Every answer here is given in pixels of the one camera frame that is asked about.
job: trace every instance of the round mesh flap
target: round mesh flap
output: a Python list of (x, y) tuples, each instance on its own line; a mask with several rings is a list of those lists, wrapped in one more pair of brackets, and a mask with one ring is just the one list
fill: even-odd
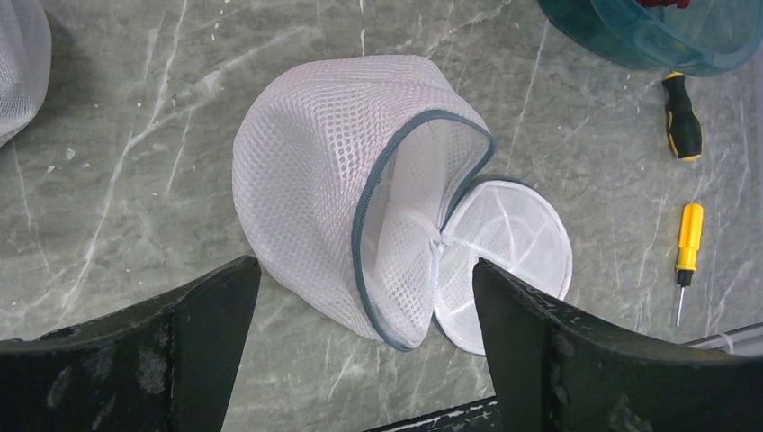
[(435, 315), (455, 345), (470, 353), (485, 355), (471, 287), (480, 258), (556, 298), (563, 299), (570, 288), (567, 231), (553, 207), (523, 184), (478, 183), (456, 206), (443, 242)]
[(319, 61), (252, 105), (233, 197), (280, 284), (361, 336), (411, 349), (432, 318), (444, 217), (492, 148), (429, 60)]
[(37, 0), (0, 0), (0, 146), (31, 119), (48, 92), (50, 27)]

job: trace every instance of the white mesh bag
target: white mesh bag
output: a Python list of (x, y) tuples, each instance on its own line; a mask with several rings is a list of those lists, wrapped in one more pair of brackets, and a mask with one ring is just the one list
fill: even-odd
[(249, 110), (233, 198), (275, 280), (359, 335), (408, 350), (434, 312), (445, 216), (493, 149), (429, 60), (309, 63)]
[(37, 0), (0, 0), (0, 146), (31, 119), (48, 92), (50, 27)]
[(435, 315), (455, 345), (484, 356), (471, 287), (480, 258), (563, 300), (572, 277), (572, 247), (557, 212), (529, 186), (496, 177), (473, 184), (443, 229), (447, 246)]

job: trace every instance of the black screwdriver handle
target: black screwdriver handle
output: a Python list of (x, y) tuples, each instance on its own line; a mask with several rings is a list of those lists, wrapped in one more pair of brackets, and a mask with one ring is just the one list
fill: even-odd
[(696, 118), (687, 94), (686, 76), (673, 72), (662, 86), (668, 91), (668, 141), (681, 160), (694, 160), (702, 155), (702, 126)]

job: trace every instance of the marble surface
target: marble surface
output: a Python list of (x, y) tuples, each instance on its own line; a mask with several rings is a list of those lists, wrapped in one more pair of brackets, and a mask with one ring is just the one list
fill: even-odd
[[(568, 300), (686, 341), (763, 320), (753, 68), (690, 79), (705, 155), (672, 158), (661, 71), (577, 46), (535, 0), (43, 0), (49, 97), (0, 148), (0, 339), (147, 299), (250, 252), (230, 196), (248, 106), (300, 63), (431, 58), (500, 141), (489, 164), (558, 209)], [(674, 328), (681, 208), (705, 207)], [(265, 277), (224, 430), (358, 431), (492, 392), (484, 359), (432, 328), (408, 354), (361, 339)]]

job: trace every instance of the black and yellow screwdriver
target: black and yellow screwdriver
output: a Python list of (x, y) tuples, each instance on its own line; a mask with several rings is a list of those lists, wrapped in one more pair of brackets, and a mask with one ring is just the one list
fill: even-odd
[(681, 232), (678, 235), (678, 261), (676, 262), (676, 282), (681, 285), (678, 297), (678, 313), (676, 327), (681, 325), (681, 310), (684, 308), (684, 291), (691, 285), (691, 278), (696, 271), (696, 253), (699, 251), (699, 240), (702, 237), (702, 206), (697, 203), (684, 207), (681, 216)]
[(686, 90), (686, 76), (669, 74), (662, 81), (668, 91), (668, 142), (680, 160), (694, 160), (702, 155), (702, 126), (696, 118)]

